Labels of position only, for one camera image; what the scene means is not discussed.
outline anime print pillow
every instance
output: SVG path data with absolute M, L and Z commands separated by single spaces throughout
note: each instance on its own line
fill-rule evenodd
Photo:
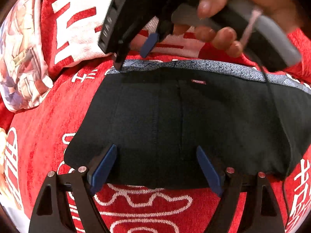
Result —
M 0 28 L 0 93 L 11 112 L 38 106 L 52 88 L 40 31 L 41 0 L 18 0 Z

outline hand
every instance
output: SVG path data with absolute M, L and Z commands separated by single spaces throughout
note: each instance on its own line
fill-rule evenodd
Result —
M 295 0 L 251 0 L 263 9 L 264 14 L 272 18 L 285 33 L 293 32 L 304 25 L 303 16 L 298 12 Z M 226 5 L 227 0 L 200 0 L 197 13 L 199 18 L 211 17 Z M 190 26 L 175 25 L 174 34 L 185 33 Z M 209 27 L 199 26 L 195 29 L 195 36 L 203 42 L 224 50 L 231 57 L 239 57 L 243 52 L 242 44 L 237 41 L 234 29 L 225 27 L 215 32 Z

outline screw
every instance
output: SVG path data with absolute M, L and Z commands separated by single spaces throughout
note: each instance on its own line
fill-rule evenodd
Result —
M 266 177 L 266 174 L 264 172 L 259 172 L 258 176 L 262 179 L 264 179 Z
M 234 173 L 234 168 L 232 167 L 227 167 L 227 173 Z
M 53 176 L 54 176 L 54 174 L 55 174 L 55 172 L 54 172 L 54 171 L 49 171 L 49 172 L 48 172 L 48 176 L 49 176 L 49 177 L 53 177 Z
M 79 172 L 85 172 L 86 171 L 86 167 L 85 166 L 80 166 L 78 169 Z

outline black and gray handle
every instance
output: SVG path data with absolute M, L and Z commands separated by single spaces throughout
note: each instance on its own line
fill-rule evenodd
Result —
M 219 30 L 231 27 L 241 38 L 255 5 L 249 0 L 228 0 L 227 5 L 211 18 L 199 19 L 197 9 L 187 3 L 181 4 L 172 14 L 172 22 L 191 26 L 205 25 Z M 253 32 L 245 48 L 245 54 L 261 63 L 270 72 L 280 71 L 301 61 L 301 54 L 290 42 L 282 29 L 269 17 L 257 18 Z

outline red blanket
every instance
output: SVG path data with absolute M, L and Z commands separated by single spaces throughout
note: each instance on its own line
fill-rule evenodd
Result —
M 17 113 L 14 117 L 6 115 L 5 120 L 1 118 L 0 125 L 10 126 L 5 174 L 16 201 L 28 217 L 46 174 L 50 170 L 59 174 L 72 171 L 64 164 L 64 151 L 105 78 L 105 72 L 112 66 L 110 57 L 100 57 L 103 54 L 96 48 L 96 38 L 106 10 L 102 6 L 104 1 L 43 0 L 42 51 L 49 66 L 49 75 L 55 80 L 54 86 L 39 107 Z M 135 40 L 137 46 L 151 30 L 152 26 L 149 26 L 141 32 Z M 290 39 L 302 52 L 303 61 L 287 72 L 291 78 L 308 85 L 311 83 L 311 67 L 308 66 L 311 63 L 311 41 L 300 30 L 291 34 Z M 244 56 L 233 59 L 210 44 L 199 43 L 191 32 L 178 39 L 167 39 L 157 46 L 156 51 L 149 59 L 165 62 L 189 57 L 255 65 Z M 128 58 L 139 59 L 140 56 L 132 52 Z M 0 103 L 1 117 L 5 111 L 2 106 Z M 311 147 L 286 180 L 290 206 L 287 232 L 294 233 L 311 209 L 310 161 Z M 281 183 L 270 180 L 285 223 L 287 214 Z M 111 233 L 201 233 L 219 201 L 209 189 L 169 191 L 110 184 L 105 185 L 94 199 Z M 241 194 L 230 233 L 237 231 L 244 201 L 245 194 Z M 69 202 L 77 230 L 83 232 L 71 194 Z

